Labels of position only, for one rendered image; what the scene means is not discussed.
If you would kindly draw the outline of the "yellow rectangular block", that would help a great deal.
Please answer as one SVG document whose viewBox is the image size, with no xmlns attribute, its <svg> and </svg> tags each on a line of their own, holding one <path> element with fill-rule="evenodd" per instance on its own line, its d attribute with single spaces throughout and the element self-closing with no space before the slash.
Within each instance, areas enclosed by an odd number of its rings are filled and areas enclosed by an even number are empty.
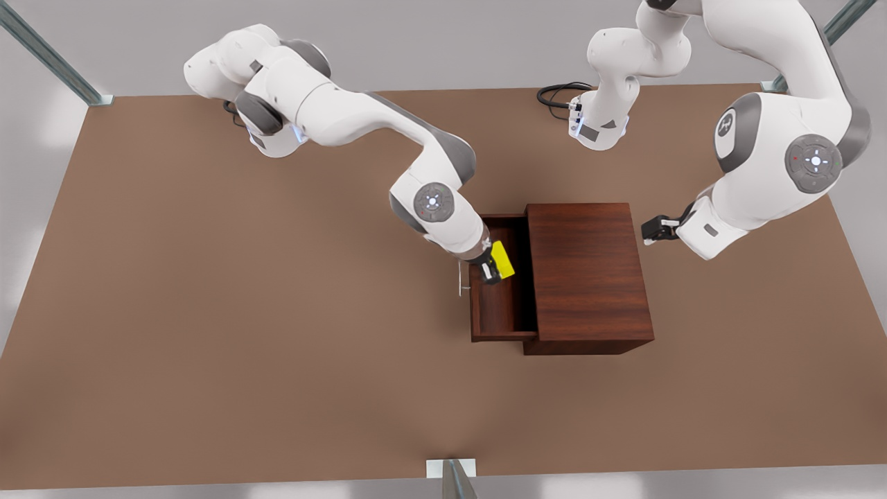
<svg viewBox="0 0 887 499">
<path fill-rule="evenodd" d="M 506 280 L 514 275 L 513 264 L 502 241 L 497 240 L 492 243 L 490 260 L 491 264 L 495 266 L 500 280 Z"/>
</svg>

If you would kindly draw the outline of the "dark wooden drawer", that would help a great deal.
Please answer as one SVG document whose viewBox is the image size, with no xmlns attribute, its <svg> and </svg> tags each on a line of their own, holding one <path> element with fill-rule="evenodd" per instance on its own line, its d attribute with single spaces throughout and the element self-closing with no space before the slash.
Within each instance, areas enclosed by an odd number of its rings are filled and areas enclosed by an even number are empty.
<svg viewBox="0 0 887 499">
<path fill-rule="evenodd" d="M 492 240 L 500 240 L 504 245 L 514 275 L 487 285 L 476 266 L 469 266 L 471 340 L 477 343 L 535 339 L 538 325 L 527 215 L 482 215 L 482 219 L 490 228 Z"/>
</svg>

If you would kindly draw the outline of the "dark wooden cabinet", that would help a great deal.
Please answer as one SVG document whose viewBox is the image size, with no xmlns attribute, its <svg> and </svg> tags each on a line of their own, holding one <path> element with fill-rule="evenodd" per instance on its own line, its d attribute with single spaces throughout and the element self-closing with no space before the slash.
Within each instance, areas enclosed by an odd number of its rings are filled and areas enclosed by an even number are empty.
<svg viewBox="0 0 887 499">
<path fill-rule="evenodd" d="M 526 208 L 536 338 L 525 355 L 619 355 L 655 339 L 630 206 Z"/>
</svg>

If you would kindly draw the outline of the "silver frame post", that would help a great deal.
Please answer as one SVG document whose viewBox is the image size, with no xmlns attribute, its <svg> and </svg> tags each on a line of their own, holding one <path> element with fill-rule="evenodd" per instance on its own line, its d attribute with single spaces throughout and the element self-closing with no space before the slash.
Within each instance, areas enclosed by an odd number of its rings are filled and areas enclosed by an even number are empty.
<svg viewBox="0 0 887 499">
<path fill-rule="evenodd" d="M 843 77 L 843 74 L 841 73 L 840 66 L 836 62 L 836 59 L 834 59 L 832 47 L 836 41 L 839 41 L 839 39 L 879 1 L 880 0 L 847 0 L 845 5 L 838 11 L 838 13 L 834 14 L 833 18 L 830 19 L 825 26 L 820 26 L 814 22 L 814 26 L 818 29 L 818 35 L 820 35 L 821 44 L 824 47 L 823 50 L 827 56 L 829 56 L 832 72 L 834 73 L 834 76 L 836 76 L 837 82 L 840 83 L 843 94 L 849 99 L 853 97 L 853 94 L 849 86 L 846 85 L 845 77 Z M 782 73 L 772 81 L 761 82 L 760 87 L 761 91 L 766 92 L 767 94 L 806 96 L 806 94 L 799 94 L 793 85 L 789 85 L 789 82 L 785 79 L 785 76 L 782 75 Z"/>
<path fill-rule="evenodd" d="M 6 0 L 0 0 L 0 26 L 89 107 L 113 104 L 113 95 L 102 95 L 90 85 Z"/>
<path fill-rule="evenodd" d="M 425 461 L 425 476 L 441 479 L 441 499 L 478 499 L 471 482 L 476 470 L 473 458 Z"/>
</svg>

